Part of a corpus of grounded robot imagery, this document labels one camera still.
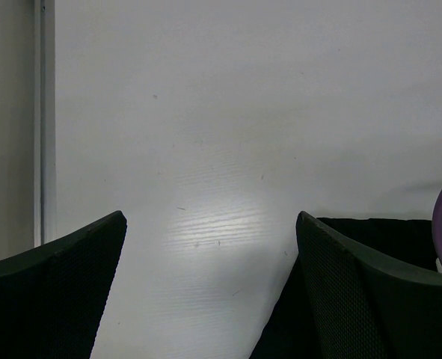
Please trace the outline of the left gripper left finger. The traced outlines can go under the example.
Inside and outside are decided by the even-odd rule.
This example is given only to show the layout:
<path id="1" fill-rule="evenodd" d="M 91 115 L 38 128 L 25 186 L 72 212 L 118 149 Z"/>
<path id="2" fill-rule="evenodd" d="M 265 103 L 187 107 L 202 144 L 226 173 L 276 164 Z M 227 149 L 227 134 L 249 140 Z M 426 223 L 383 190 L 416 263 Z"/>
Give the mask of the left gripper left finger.
<path id="1" fill-rule="evenodd" d="M 113 212 L 0 260 L 0 358 L 89 358 L 127 220 Z"/>

